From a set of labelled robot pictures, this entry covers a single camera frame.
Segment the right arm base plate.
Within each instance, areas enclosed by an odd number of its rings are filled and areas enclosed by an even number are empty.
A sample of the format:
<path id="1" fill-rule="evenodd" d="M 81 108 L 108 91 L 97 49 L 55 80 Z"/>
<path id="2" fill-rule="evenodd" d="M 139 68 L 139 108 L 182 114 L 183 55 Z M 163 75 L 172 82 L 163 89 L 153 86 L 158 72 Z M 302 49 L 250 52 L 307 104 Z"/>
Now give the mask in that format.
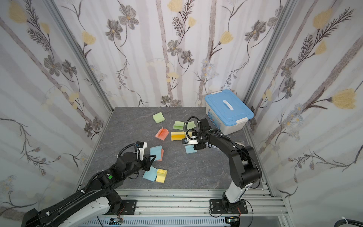
<path id="1" fill-rule="evenodd" d="M 245 200 L 241 200 L 236 203 L 229 203 L 227 199 L 211 199 L 209 201 L 209 210 L 213 215 L 248 214 L 248 208 Z"/>

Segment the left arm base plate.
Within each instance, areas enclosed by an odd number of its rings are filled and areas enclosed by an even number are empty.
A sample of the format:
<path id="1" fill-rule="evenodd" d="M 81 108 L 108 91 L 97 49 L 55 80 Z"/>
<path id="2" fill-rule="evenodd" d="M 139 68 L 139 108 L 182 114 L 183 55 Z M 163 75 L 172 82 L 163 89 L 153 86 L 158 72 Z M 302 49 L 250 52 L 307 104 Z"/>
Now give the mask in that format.
<path id="1" fill-rule="evenodd" d="M 137 200 L 122 200 L 111 205 L 106 215 L 134 215 L 137 207 Z"/>

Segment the large yellow memo pad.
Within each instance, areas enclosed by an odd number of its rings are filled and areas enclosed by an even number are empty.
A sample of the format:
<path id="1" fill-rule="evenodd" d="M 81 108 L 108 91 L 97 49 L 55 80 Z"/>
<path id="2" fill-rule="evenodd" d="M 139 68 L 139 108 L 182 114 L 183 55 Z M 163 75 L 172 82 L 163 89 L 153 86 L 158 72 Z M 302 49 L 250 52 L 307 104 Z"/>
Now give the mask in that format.
<path id="1" fill-rule="evenodd" d="M 171 132 L 171 141 L 181 141 L 185 138 L 186 138 L 186 132 L 184 131 Z"/>

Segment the torn green memo page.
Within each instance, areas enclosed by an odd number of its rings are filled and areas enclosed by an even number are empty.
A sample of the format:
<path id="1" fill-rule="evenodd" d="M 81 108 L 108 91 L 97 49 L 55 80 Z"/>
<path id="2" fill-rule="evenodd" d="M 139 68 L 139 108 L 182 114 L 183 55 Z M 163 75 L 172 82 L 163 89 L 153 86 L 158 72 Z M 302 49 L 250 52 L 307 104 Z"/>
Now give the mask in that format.
<path id="1" fill-rule="evenodd" d="M 197 126 L 196 126 L 196 124 L 195 124 L 195 122 L 194 121 L 191 121 L 191 122 L 188 122 L 187 123 L 187 129 L 194 129 L 194 128 L 196 128 Z"/>

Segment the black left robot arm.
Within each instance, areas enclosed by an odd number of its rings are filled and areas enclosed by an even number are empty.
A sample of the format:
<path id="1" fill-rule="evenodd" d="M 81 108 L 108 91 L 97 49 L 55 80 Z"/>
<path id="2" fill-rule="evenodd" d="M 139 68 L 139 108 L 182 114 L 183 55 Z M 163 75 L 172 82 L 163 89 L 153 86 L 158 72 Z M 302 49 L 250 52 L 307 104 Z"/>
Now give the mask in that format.
<path id="1" fill-rule="evenodd" d="M 122 199 L 115 191 L 124 180 L 140 170 L 149 171 L 156 155 L 127 152 L 119 156 L 108 169 L 94 174 L 85 187 L 59 203 L 41 211 L 28 211 L 23 227 L 71 227 L 103 214 L 116 214 L 122 209 Z"/>

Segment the small yellow memo pad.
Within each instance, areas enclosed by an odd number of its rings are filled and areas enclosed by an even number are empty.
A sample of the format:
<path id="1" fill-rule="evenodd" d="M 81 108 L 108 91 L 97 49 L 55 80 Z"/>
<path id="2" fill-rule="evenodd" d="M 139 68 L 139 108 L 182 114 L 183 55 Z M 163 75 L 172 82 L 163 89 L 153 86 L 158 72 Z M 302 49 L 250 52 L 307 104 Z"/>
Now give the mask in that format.
<path id="1" fill-rule="evenodd" d="M 167 170 L 158 169 L 157 170 L 157 177 L 156 177 L 155 181 L 159 182 L 159 183 L 164 183 L 165 179 L 166 179 L 166 176 L 167 176 Z"/>

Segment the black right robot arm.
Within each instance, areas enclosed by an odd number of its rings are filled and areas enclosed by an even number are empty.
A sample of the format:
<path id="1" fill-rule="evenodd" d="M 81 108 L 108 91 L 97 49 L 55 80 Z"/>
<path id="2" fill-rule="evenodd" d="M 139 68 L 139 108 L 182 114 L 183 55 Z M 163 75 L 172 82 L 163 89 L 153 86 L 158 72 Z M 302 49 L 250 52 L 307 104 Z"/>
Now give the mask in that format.
<path id="1" fill-rule="evenodd" d="M 232 182 L 223 195 L 222 200 L 226 205 L 238 203 L 247 190 L 260 186 L 262 171 L 253 147 L 238 144 L 217 131 L 207 131 L 201 135 L 193 132 L 191 139 L 197 142 L 195 150 L 211 145 L 228 157 Z"/>

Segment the pink memo pad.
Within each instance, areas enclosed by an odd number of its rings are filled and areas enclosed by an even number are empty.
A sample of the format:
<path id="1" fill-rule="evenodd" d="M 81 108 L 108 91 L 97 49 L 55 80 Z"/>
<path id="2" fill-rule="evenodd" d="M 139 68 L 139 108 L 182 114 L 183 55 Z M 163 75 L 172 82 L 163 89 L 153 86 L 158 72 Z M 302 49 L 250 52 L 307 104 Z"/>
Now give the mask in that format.
<path id="1" fill-rule="evenodd" d="M 164 156 L 164 149 L 161 149 L 161 157 L 157 161 L 160 161 L 161 162 L 163 160 L 163 156 Z"/>

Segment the torn blue memo page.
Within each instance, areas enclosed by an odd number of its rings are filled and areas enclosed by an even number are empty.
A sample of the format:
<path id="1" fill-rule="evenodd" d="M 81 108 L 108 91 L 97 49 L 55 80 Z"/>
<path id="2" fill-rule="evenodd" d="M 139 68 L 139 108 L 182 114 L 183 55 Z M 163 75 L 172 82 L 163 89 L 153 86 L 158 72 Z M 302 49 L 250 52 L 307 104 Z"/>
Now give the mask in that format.
<path id="1" fill-rule="evenodd" d="M 187 154 L 192 154 L 192 153 L 197 152 L 197 151 L 194 149 L 194 145 L 187 145 L 187 146 L 185 146 L 185 150 L 186 150 L 186 153 L 187 153 Z"/>

